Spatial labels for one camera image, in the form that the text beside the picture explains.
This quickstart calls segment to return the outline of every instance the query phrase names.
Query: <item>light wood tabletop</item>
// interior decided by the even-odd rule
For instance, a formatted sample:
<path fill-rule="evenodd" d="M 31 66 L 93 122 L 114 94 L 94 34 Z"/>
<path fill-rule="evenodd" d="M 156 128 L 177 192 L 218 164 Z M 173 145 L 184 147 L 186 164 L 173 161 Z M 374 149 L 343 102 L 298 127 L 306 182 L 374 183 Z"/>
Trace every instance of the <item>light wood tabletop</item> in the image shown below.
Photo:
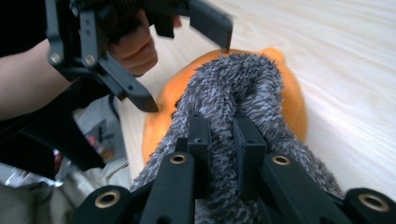
<path fill-rule="evenodd" d="M 306 144 L 341 188 L 375 189 L 396 201 L 396 2 L 209 2 L 232 16 L 233 49 L 284 53 L 306 103 Z M 182 22 L 174 40 L 152 30 L 159 62 L 139 81 L 154 96 L 178 70 L 218 48 Z M 145 113 L 126 100 L 120 116 L 134 177 L 144 166 Z"/>

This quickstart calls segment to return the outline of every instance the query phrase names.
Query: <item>forearm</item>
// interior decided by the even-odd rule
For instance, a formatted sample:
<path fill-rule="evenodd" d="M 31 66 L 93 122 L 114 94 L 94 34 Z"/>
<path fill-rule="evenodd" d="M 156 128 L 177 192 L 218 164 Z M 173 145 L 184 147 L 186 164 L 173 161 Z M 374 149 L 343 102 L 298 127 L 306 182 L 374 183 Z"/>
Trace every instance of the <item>forearm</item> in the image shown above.
<path fill-rule="evenodd" d="M 36 111 L 70 86 L 47 62 L 49 49 L 45 40 L 24 53 L 0 58 L 0 120 Z"/>

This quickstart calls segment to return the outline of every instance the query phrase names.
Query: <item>fuzzy gray cloth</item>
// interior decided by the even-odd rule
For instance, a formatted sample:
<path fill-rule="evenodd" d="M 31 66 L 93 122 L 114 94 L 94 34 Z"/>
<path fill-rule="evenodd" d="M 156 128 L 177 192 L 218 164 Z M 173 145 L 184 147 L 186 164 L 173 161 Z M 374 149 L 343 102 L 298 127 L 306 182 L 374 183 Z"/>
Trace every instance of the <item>fuzzy gray cloth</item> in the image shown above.
<path fill-rule="evenodd" d="M 196 201 L 195 223 L 257 223 L 257 204 L 237 196 L 233 115 L 246 114 L 268 140 L 271 149 L 297 160 L 328 192 L 340 189 L 326 166 L 315 158 L 285 123 L 281 114 L 281 76 L 264 56 L 231 54 L 197 69 L 178 103 L 170 129 L 131 190 L 152 180 L 163 157 L 174 151 L 177 139 L 187 137 L 194 112 L 210 122 L 212 169 L 210 196 Z"/>

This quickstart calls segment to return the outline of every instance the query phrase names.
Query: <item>orange object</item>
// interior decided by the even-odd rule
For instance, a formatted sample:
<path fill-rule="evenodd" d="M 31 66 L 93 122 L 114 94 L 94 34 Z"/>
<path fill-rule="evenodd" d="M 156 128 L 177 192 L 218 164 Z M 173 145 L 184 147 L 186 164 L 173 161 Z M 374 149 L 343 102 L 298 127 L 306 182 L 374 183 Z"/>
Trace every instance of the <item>orange object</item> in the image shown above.
<path fill-rule="evenodd" d="M 297 80 L 285 65 L 285 59 L 281 51 L 278 49 L 263 49 L 259 52 L 238 49 L 230 49 L 229 52 L 214 50 L 184 67 L 163 87 L 163 90 L 156 100 L 160 111 L 157 113 L 150 113 L 146 117 L 142 149 L 144 162 L 149 160 L 149 155 L 154 152 L 166 135 L 172 122 L 172 114 L 177 110 L 176 103 L 181 98 L 184 90 L 186 90 L 191 76 L 195 74 L 195 69 L 200 67 L 203 63 L 208 63 L 217 59 L 221 54 L 228 55 L 230 53 L 264 54 L 269 59 L 276 62 L 276 66 L 280 71 L 285 86 L 282 91 L 282 96 L 284 98 L 282 102 L 282 114 L 296 136 L 301 141 L 305 140 L 307 119 L 304 98 Z"/>

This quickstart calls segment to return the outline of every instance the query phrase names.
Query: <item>person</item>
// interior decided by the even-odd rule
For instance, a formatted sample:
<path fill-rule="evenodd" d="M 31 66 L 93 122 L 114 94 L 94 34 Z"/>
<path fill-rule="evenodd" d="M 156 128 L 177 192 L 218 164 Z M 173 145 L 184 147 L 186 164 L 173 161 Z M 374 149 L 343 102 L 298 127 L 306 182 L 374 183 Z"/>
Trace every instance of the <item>person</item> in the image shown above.
<path fill-rule="evenodd" d="M 1 121 L 37 111 L 65 91 L 72 82 L 47 61 L 50 43 L 46 38 L 45 1 L 6 1 L 0 8 L 1 124 Z M 158 62 L 158 55 L 145 12 L 140 10 L 136 17 L 141 21 L 138 26 L 117 42 L 109 43 L 108 49 L 131 74 L 142 76 Z M 181 26 L 179 17 L 174 17 L 174 26 Z M 21 134 L 5 143 L 0 139 L 0 162 L 46 177 L 53 177 L 51 153 Z"/>

